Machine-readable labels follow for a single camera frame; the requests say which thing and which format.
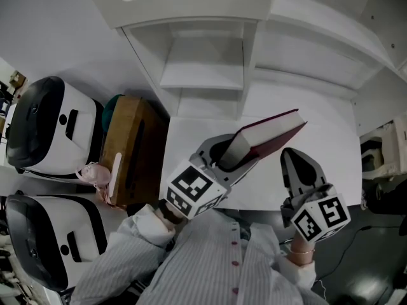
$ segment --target white device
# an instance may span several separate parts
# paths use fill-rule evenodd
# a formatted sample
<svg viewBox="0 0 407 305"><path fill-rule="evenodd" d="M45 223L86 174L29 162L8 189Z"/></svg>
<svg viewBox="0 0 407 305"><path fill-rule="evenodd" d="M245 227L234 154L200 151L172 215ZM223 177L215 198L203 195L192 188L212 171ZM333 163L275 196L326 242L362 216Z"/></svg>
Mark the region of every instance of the white device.
<svg viewBox="0 0 407 305"><path fill-rule="evenodd" d="M111 232L127 217L95 194L12 195L6 217L24 271L42 286L74 287L90 263L106 251Z"/></svg>
<svg viewBox="0 0 407 305"><path fill-rule="evenodd" d="M103 107L58 77L43 78L21 96L9 128L8 163L32 173L75 179L98 161Z"/></svg>
<svg viewBox="0 0 407 305"><path fill-rule="evenodd" d="M219 204L227 192L188 160L184 160L167 179L165 199L186 218L192 219Z"/></svg>
<svg viewBox="0 0 407 305"><path fill-rule="evenodd" d="M342 195L309 201L297 211L291 222L308 242L324 240L350 222L350 214Z"/></svg>

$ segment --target wrist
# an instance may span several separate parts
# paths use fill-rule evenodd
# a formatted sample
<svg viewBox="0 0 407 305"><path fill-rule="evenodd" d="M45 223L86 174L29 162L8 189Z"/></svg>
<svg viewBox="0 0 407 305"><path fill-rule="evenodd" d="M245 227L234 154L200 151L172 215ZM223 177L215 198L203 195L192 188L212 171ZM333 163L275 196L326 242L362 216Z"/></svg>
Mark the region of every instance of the wrist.
<svg viewBox="0 0 407 305"><path fill-rule="evenodd" d="M314 256L314 248L315 243L308 243L296 232L287 259L297 266L310 264Z"/></svg>
<svg viewBox="0 0 407 305"><path fill-rule="evenodd" d="M315 249L315 243L309 243L303 239L299 232L295 232L294 238L291 242L291 250L297 253L305 253Z"/></svg>

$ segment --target shelf compartment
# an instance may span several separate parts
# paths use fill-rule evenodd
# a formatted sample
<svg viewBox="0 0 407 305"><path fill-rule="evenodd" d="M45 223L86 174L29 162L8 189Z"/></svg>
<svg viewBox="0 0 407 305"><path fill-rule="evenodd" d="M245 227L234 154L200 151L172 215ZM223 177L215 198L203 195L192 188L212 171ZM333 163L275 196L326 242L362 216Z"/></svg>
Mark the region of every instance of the shelf compartment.
<svg viewBox="0 0 407 305"><path fill-rule="evenodd" d="M181 90L177 116L236 119L238 92L234 90Z"/></svg>
<svg viewBox="0 0 407 305"><path fill-rule="evenodd" d="M269 20L256 67L359 89L383 64L330 36L287 22Z"/></svg>
<svg viewBox="0 0 407 305"><path fill-rule="evenodd" d="M269 19L330 36L393 67L377 35L346 14L316 0L273 0Z"/></svg>
<svg viewBox="0 0 407 305"><path fill-rule="evenodd" d="M175 37L161 88L243 90L242 40L235 37Z"/></svg>
<svg viewBox="0 0 407 305"><path fill-rule="evenodd" d="M352 100L357 96L355 90L344 86L290 72L255 68L253 78L255 80L267 81L272 83L272 85L278 84L282 86L313 90L323 95L338 97L345 100Z"/></svg>

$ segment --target black lid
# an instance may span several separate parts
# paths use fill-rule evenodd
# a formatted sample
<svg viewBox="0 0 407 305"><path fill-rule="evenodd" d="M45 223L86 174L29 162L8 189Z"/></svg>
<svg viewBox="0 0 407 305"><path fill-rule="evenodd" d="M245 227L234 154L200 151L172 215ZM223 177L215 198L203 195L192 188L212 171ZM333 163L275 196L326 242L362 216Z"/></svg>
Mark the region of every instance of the black lid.
<svg viewBox="0 0 407 305"><path fill-rule="evenodd" d="M28 87L21 96L10 124L6 156L17 168L38 164L50 149L65 84L58 77L46 77Z"/></svg>
<svg viewBox="0 0 407 305"><path fill-rule="evenodd" d="M65 290L66 269L43 206L28 196L11 195L6 202L6 216L11 242L24 271L48 289Z"/></svg>

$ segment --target white rice cooker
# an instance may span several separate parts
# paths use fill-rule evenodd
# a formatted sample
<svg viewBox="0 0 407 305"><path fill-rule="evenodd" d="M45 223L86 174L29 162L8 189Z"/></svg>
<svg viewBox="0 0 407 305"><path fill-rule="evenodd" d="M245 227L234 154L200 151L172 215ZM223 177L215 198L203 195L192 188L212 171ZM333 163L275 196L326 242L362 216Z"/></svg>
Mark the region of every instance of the white rice cooker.
<svg viewBox="0 0 407 305"><path fill-rule="evenodd" d="M94 194L16 194L6 200L8 231L22 268L56 292L76 286L126 217Z"/></svg>
<svg viewBox="0 0 407 305"><path fill-rule="evenodd" d="M41 176L76 179L75 170L99 160L102 112L100 103L58 77L36 81L15 108L8 163Z"/></svg>

